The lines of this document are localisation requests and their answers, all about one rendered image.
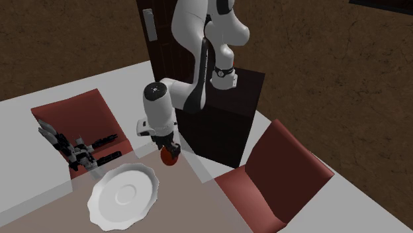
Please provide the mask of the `dark wooden door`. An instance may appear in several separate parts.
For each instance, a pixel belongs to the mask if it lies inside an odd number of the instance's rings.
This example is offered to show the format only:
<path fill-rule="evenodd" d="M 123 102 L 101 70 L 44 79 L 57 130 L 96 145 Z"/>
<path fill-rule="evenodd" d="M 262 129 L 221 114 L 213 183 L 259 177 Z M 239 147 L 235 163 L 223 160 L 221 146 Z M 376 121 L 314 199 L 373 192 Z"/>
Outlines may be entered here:
<path fill-rule="evenodd" d="M 177 0 L 136 0 L 154 79 L 191 83 L 194 56 L 173 37 L 171 21 Z"/>

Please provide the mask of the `dark robot stand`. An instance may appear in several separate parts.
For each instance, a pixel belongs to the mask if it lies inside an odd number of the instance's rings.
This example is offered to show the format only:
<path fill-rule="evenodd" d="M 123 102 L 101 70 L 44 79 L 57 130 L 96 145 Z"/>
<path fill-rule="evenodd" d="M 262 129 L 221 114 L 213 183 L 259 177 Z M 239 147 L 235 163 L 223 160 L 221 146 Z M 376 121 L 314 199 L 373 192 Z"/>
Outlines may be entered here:
<path fill-rule="evenodd" d="M 236 73 L 233 89 L 206 83 L 202 111 L 175 112 L 179 132 L 196 155 L 232 168 L 240 166 L 265 79 L 258 71 L 237 68 Z"/>

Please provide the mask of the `white scalloped plate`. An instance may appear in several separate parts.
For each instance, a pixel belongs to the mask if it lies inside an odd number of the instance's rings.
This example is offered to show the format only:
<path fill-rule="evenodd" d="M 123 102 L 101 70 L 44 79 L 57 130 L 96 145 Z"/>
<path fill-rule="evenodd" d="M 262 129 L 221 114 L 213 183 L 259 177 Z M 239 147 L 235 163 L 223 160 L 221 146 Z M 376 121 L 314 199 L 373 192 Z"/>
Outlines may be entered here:
<path fill-rule="evenodd" d="M 152 168 L 125 163 L 98 181 L 87 202 L 89 219 L 101 230 L 126 230 L 144 219 L 158 199 L 160 182 Z"/>

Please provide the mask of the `red chair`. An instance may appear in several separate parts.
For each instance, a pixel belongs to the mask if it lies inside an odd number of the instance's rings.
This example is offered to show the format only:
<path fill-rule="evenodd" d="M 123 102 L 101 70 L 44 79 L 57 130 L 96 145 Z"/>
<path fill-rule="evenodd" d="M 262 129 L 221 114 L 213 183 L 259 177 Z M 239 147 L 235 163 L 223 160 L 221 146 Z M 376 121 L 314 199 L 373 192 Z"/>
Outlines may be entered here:
<path fill-rule="evenodd" d="M 334 173 L 274 120 L 245 165 L 215 179 L 253 233 L 277 233 Z"/>
<path fill-rule="evenodd" d="M 132 151 L 130 141 L 98 89 L 32 108 L 31 112 L 37 122 L 40 119 L 52 125 L 72 145 L 76 145 L 75 140 L 79 137 L 83 138 L 86 145 L 91 145 L 98 139 L 117 134 L 118 137 L 115 140 L 97 148 L 92 153 L 97 160 L 115 151 L 121 151 L 122 155 Z M 69 167 L 72 179 L 87 172 L 82 165 L 78 166 L 78 171 Z"/>

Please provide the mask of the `red round fruit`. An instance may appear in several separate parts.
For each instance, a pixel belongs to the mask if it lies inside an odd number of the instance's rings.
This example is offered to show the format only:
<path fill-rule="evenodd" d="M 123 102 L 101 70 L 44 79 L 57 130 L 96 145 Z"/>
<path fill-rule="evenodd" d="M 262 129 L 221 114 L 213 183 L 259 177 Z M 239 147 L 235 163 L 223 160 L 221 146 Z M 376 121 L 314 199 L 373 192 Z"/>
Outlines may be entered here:
<path fill-rule="evenodd" d="M 160 151 L 160 158 L 162 162 L 167 166 L 173 166 L 177 163 L 179 159 L 178 156 L 173 157 L 170 152 L 167 151 L 165 147 L 163 147 Z"/>

